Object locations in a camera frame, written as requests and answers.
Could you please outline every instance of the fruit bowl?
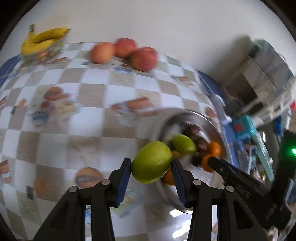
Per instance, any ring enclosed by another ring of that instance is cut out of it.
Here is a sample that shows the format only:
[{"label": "fruit bowl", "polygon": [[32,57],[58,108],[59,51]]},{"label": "fruit bowl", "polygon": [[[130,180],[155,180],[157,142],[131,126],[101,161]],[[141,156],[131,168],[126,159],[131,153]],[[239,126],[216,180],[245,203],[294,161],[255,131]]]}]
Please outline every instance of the fruit bowl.
[{"label": "fruit bowl", "polygon": [[53,59],[58,53],[61,52],[65,43],[65,38],[68,33],[66,33],[61,39],[54,42],[48,48],[45,48],[39,52],[30,53],[30,54],[20,54],[20,57],[22,59],[22,65],[30,66],[30,65],[35,65],[39,63],[44,63]]},{"label": "fruit bowl", "polygon": [[[202,114],[192,110],[169,109],[164,114],[162,120],[152,132],[150,141],[161,141],[171,148],[171,140],[174,135],[181,134],[181,130],[186,123],[192,123],[200,127],[199,135],[208,143],[216,141],[221,147],[221,158],[229,162],[229,154],[226,144],[223,141],[216,127]],[[190,163],[191,156],[184,156],[180,162],[185,170],[191,171],[195,179],[200,179],[211,187],[224,188],[222,177],[216,173],[208,173],[200,167]],[[155,182],[158,190],[165,200],[184,213],[192,214],[192,208],[185,208],[179,201],[176,187],[164,184],[161,180]]]}]

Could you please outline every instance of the banana bunch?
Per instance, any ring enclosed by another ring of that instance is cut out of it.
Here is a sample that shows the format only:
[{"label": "banana bunch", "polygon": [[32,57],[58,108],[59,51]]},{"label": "banana bunch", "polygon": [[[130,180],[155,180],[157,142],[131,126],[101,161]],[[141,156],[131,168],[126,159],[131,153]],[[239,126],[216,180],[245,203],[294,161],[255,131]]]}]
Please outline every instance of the banana bunch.
[{"label": "banana bunch", "polygon": [[34,35],[34,25],[30,26],[30,32],[21,46],[21,54],[39,52],[60,40],[70,29],[54,28]]}]

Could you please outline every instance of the metal bowl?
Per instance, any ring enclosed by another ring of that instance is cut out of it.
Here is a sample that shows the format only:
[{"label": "metal bowl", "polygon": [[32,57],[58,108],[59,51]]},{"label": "metal bowl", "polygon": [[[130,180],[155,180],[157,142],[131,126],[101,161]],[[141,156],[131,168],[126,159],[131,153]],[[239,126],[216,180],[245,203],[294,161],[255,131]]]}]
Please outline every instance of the metal bowl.
[{"label": "metal bowl", "polygon": [[[221,158],[228,160],[226,145],[216,127],[202,114],[192,110],[170,109],[164,113],[162,120],[154,128],[150,141],[161,141],[170,146],[174,135],[181,134],[186,123],[192,123],[201,128],[200,136],[208,143],[216,141],[222,150]],[[211,187],[224,188],[222,177],[216,173],[208,173],[200,167],[195,167],[190,163],[190,156],[185,156],[180,160],[185,170],[191,171],[195,179],[200,179]],[[175,186],[164,184],[161,180],[156,182],[157,188],[165,200],[170,202],[174,208],[192,214],[192,208],[185,208],[179,201]]]}]

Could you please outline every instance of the table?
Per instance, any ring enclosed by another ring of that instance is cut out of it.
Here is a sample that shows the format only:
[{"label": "table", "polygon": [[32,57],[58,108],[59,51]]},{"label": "table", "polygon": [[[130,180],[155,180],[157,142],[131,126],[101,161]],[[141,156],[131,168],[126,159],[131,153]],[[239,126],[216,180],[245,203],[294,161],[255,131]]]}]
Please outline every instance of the table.
[{"label": "table", "polygon": [[[92,167],[108,178],[124,157],[133,159],[148,142],[163,108],[192,109],[204,115],[207,107],[214,109],[203,93],[198,72],[190,65],[159,54],[152,71],[124,74],[114,69],[122,64],[119,58],[107,65],[90,63],[89,50],[94,44],[65,44],[57,58],[68,57],[69,61],[38,65],[20,76],[10,76],[0,89],[0,99],[7,96],[0,114],[0,161],[8,160],[11,176],[11,182],[5,183],[2,175],[0,212],[17,238],[33,238],[56,202],[76,185],[77,170]],[[191,85],[174,80],[172,75],[187,76]],[[28,109],[40,104],[53,86],[76,99],[80,111],[68,121],[37,128]],[[160,113],[143,117],[132,127],[120,126],[110,106],[142,96]],[[25,105],[11,115],[22,99],[26,99]],[[217,118],[213,121],[220,126]],[[34,187],[36,179],[43,181],[46,192],[34,191],[30,200],[27,186]],[[139,191],[132,209],[122,218],[111,211],[116,240],[186,240],[190,215],[167,205],[153,183],[140,184],[131,177],[130,185]],[[90,236],[89,225],[86,234]]]}]

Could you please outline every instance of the apple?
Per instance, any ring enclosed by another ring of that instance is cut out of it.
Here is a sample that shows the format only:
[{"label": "apple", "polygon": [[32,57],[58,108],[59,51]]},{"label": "apple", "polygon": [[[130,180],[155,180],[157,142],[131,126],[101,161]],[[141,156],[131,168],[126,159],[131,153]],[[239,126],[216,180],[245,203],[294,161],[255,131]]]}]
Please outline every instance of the apple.
[{"label": "apple", "polygon": [[115,42],[115,47],[115,56],[127,58],[137,49],[137,43],[132,39],[120,38]]},{"label": "apple", "polygon": [[149,71],[157,63],[157,51],[150,47],[137,49],[131,58],[131,65],[139,71]]},{"label": "apple", "polygon": [[108,63],[115,54],[115,45],[110,42],[96,44],[91,50],[91,60],[95,64]]}]

